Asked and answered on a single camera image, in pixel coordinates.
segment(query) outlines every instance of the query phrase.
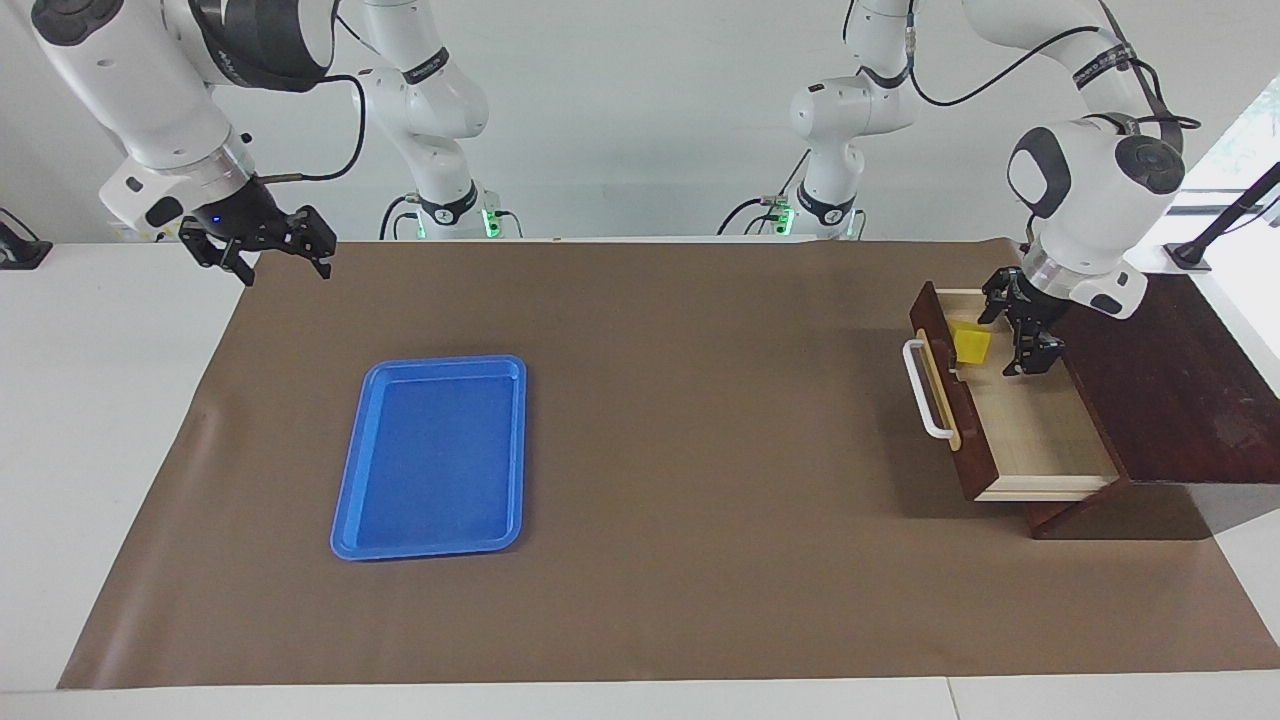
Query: white table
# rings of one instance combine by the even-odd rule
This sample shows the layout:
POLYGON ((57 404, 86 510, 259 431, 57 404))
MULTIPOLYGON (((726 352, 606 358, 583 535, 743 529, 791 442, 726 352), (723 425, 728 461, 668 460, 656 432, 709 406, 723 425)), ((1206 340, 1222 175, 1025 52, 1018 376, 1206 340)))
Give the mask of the white table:
MULTIPOLYGON (((1201 282, 1254 354, 1280 338, 1201 282)), ((1280 716, 1280 671, 52 692, 238 296, 177 245, 64 245, 0 274, 0 717, 1280 716)), ((1219 542, 1280 634, 1280 514, 1219 542)))

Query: plastic tray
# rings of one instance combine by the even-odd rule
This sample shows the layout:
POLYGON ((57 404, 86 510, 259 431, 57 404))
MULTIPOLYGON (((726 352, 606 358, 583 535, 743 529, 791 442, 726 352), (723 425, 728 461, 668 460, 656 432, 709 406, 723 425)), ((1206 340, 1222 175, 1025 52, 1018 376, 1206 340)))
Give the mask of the plastic tray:
POLYGON ((525 364, 396 360, 365 377, 330 547, 343 560, 494 552, 516 541, 525 364))

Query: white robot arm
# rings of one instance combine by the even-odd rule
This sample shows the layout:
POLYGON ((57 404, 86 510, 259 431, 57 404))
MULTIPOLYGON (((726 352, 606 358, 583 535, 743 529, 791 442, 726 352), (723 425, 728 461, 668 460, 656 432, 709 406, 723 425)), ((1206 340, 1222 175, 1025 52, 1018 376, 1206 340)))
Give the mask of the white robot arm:
POLYGON ((909 0, 859 0, 846 45, 858 74, 824 79, 791 100, 791 127, 809 142, 809 168, 792 191, 792 232, 840 237, 852 219, 865 160, 852 141, 910 127, 920 100, 906 85, 909 0))
POLYGON ((419 223, 435 240, 495 237, 497 197, 471 177, 458 140, 489 123, 489 101, 440 40, 428 0, 365 0, 370 40, 392 68, 361 73, 374 122, 408 163, 419 223))
POLYGON ((180 223, 201 265, 252 284, 241 251, 300 255, 328 278, 337 238, 312 208, 276 206, 206 85, 310 90, 333 58, 335 6, 36 0, 31 19, 59 74, 128 151, 104 204, 143 237, 164 238, 180 223))
POLYGON ((1105 4, 1065 0, 964 0, 986 40, 1038 50, 1073 73, 1089 115, 1029 131, 1009 163, 1009 184, 1041 224, 1019 268, 983 288, 983 322, 1014 328, 1005 374, 1047 372, 1065 351, 1050 334, 1073 305, 1128 319, 1147 278, 1124 255, 1158 220, 1181 187, 1183 127, 1139 74, 1144 64, 1105 4), (1046 45, 1070 28, 1097 27, 1046 45), (1144 127, 1160 137, 1143 135, 1144 127))
MULTIPOLYGON (((918 1, 858 0, 847 38, 861 63, 858 76, 823 81, 792 101, 792 126, 812 151, 792 201, 795 232, 842 234, 863 172, 852 140, 915 120, 918 1)), ((1146 64, 1103 3, 961 1, 983 38, 1039 53, 1070 70, 1089 109, 1079 120, 1033 128, 1018 142, 1009 184, 1041 223, 1021 266, 998 272, 984 288, 983 322, 1005 314, 1015 329, 1018 346, 1006 374, 1043 373, 1064 351, 1048 329, 1073 304, 1117 319, 1140 305, 1147 282, 1124 254, 1181 187, 1181 131, 1190 126, 1170 114, 1139 74, 1146 64), (1151 127, 1158 137, 1143 133, 1151 127)))

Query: open drawer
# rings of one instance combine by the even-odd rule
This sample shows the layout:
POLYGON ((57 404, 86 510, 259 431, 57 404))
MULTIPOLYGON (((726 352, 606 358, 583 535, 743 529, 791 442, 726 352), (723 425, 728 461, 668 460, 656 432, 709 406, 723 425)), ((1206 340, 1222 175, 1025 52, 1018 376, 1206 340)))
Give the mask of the open drawer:
POLYGON ((915 338, 902 351, 920 419, 951 446, 965 497, 1071 502, 1116 482, 1120 473, 1062 363, 1043 375, 1001 374, 1012 352, 1007 322, 991 325, 984 364, 956 363, 947 320, 973 322, 983 304, 980 291, 927 283, 911 307, 915 338))

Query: drawer handle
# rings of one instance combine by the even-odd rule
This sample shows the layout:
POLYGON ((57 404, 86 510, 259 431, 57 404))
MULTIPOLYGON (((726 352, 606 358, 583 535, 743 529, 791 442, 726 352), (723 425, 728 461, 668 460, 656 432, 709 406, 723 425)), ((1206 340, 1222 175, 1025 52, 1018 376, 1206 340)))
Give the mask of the drawer handle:
POLYGON ((920 338, 906 341, 906 345, 902 346, 902 361, 906 363, 906 377, 911 379, 911 391, 915 393, 915 406, 920 410, 920 423, 924 424, 924 432, 929 433, 929 437, 950 441, 956 437, 956 432, 938 427, 933 421, 929 400, 924 396, 924 380, 920 378, 920 369, 915 365, 915 351, 927 347, 928 343, 920 338))

